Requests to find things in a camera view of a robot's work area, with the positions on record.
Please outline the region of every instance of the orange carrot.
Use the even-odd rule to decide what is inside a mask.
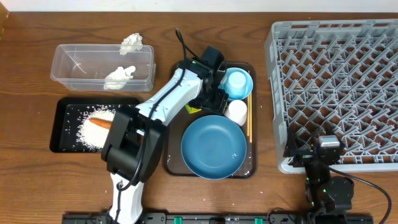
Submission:
[[[89,119],[93,124],[96,124],[102,128],[111,129],[112,121],[105,121],[103,119],[98,118],[90,118]]]

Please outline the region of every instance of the cable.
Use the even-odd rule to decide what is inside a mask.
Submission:
[[[101,215],[90,215],[90,216],[86,219],[85,224],[89,224],[88,221],[90,221],[91,224],[95,224],[94,221],[91,219],[91,218],[94,218],[94,217],[95,217],[95,223],[97,223],[98,217],[101,217]]]
[[[327,167],[330,171],[333,171],[333,172],[335,172],[336,174],[340,174],[340,175],[342,175],[342,176],[345,176],[345,177],[348,177],[348,178],[357,180],[357,181],[362,182],[362,183],[364,183],[364,184],[368,184],[369,186],[374,187],[375,189],[380,190],[380,191],[386,196],[386,198],[387,198],[388,207],[387,207],[386,214],[384,215],[383,219],[380,221],[379,224],[383,224],[383,223],[388,219],[388,216],[390,215],[391,208],[392,208],[392,200],[391,200],[391,198],[390,198],[390,195],[389,195],[384,189],[382,189],[381,187],[379,187],[379,186],[377,186],[376,184],[371,183],[371,182],[369,182],[369,181],[367,181],[367,180],[361,179],[361,178],[359,178],[359,177],[356,177],[356,176],[353,176],[353,175],[350,175],[350,174],[346,174],[346,173],[344,173],[344,172],[342,172],[342,171],[335,170],[335,169],[329,167],[328,165],[326,165],[326,164],[325,164],[324,162],[322,162],[322,161],[321,161],[321,163],[322,163],[325,167]]]
[[[180,79],[177,81],[177,83],[176,83],[171,89],[169,89],[164,95],[162,95],[162,96],[156,101],[156,103],[154,103],[154,104],[152,105],[152,109],[150,110],[149,115],[148,115],[148,118],[147,118],[147,121],[146,121],[145,132],[144,132],[144,133],[146,133],[146,134],[144,135],[144,139],[143,139],[143,141],[142,141],[141,153],[140,153],[140,155],[139,155],[139,160],[138,160],[137,169],[136,169],[136,171],[135,171],[135,173],[134,173],[133,178],[132,178],[124,187],[122,186],[122,183],[121,183],[121,182],[118,183],[118,184],[116,185],[116,188],[117,188],[117,190],[119,191],[119,193],[118,193],[118,209],[116,210],[116,217],[115,217],[115,219],[114,219],[114,223],[115,223],[115,224],[118,223],[118,218],[119,218],[119,213],[120,213],[121,192],[127,190],[127,189],[132,185],[132,183],[135,183],[135,182],[137,181],[138,176],[139,176],[139,173],[140,173],[140,171],[141,171],[141,168],[142,168],[142,161],[144,160],[144,150],[145,150],[146,143],[147,143],[147,137],[148,137],[148,135],[149,135],[149,126],[150,126],[149,123],[150,123],[150,119],[151,119],[151,117],[152,117],[154,111],[156,110],[157,106],[159,105],[159,103],[162,102],[162,100],[163,100],[164,98],[166,98],[166,96],[167,96],[168,94],[170,94],[177,86],[179,86],[179,84],[181,84],[181,82],[182,82],[182,80],[183,80],[183,78],[184,78],[184,75],[185,75],[185,69],[186,69],[185,63],[186,63],[186,61],[187,61],[187,50],[188,50],[195,58],[198,57],[197,55],[195,55],[195,54],[185,45],[185,42],[184,42],[184,39],[183,39],[182,34],[181,34],[181,32],[180,32],[180,29],[178,29],[178,28],[175,29],[175,35],[177,35],[177,38],[180,40],[180,42],[181,42],[181,44],[182,44],[182,48],[183,48],[184,61],[183,61],[182,74],[181,74]]]
[[[277,209],[282,210],[282,211],[285,211],[283,208],[280,208],[280,207],[276,207],[276,208],[271,209],[271,211],[269,211],[268,214],[267,214],[267,221],[270,221],[270,220],[269,220],[269,219],[270,219],[270,218],[269,218],[269,215],[272,213],[272,211],[278,212]],[[290,219],[290,221],[296,223],[296,219],[293,220],[293,218],[290,216],[290,214],[286,214],[286,215],[288,216],[288,218]]]
[[[118,218],[119,218],[119,213],[120,213],[120,200],[121,200],[121,196],[122,196],[122,190],[119,190],[119,192],[118,192],[118,209],[116,210],[116,217],[114,218],[114,221],[113,221],[114,224],[118,224]]]

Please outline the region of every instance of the blue plate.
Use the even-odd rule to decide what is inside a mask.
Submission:
[[[181,152],[196,175],[222,179],[243,164],[248,147],[240,127],[228,118],[209,115],[194,121],[184,132]]]
[[[250,95],[250,93],[253,91],[253,79],[251,78],[250,74],[247,71],[243,70],[242,68],[228,68],[226,70],[226,74],[225,74],[226,79],[228,79],[229,75],[232,74],[233,72],[241,72],[244,74],[244,76],[246,77],[246,91],[244,92],[244,95],[242,95],[240,97],[229,96],[228,99],[229,100],[243,100],[246,97],[248,97]],[[225,90],[225,83],[226,82],[221,83],[218,88]]]

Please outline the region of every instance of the wooden surface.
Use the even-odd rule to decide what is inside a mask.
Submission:
[[[8,18],[8,10],[1,4],[0,2],[0,40],[2,37],[2,32],[3,32],[3,26],[4,23],[6,22],[6,19]]]
[[[398,14],[325,13],[12,13],[0,41],[0,222],[60,223],[65,212],[99,212],[111,205],[112,182],[99,154],[55,154],[49,149],[57,101],[69,91],[50,79],[58,44],[118,44],[133,32],[153,46],[155,88],[149,93],[108,93],[146,100],[169,79],[182,59],[174,29],[200,54],[207,45],[257,72],[258,169],[248,180],[205,180],[168,175],[159,165],[146,183],[145,208],[169,212],[267,213],[274,207],[302,210],[304,175],[282,174],[276,164],[271,86],[264,41],[275,21],[397,18]],[[398,173],[358,174],[386,189],[393,200],[388,223],[398,222]],[[353,212],[370,212],[378,223],[384,196],[355,183]]]

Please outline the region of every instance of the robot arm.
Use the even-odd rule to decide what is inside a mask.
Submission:
[[[160,161],[167,126],[181,108],[188,103],[195,108],[224,113],[228,94],[218,89],[224,78],[224,71],[219,71],[223,59],[220,51],[208,47],[200,62],[194,59],[180,62],[171,80],[152,98],[135,108],[124,106],[116,112],[101,158],[107,163],[114,186],[113,206],[109,214],[118,223],[132,224],[140,217],[144,182],[155,171]],[[182,67],[185,67],[182,81],[158,104],[149,118],[154,104],[182,76]],[[141,147],[142,135],[147,135],[145,148]],[[141,153],[144,153],[142,167],[135,178]],[[132,180],[136,181],[128,189],[118,190],[118,185],[126,186]]]

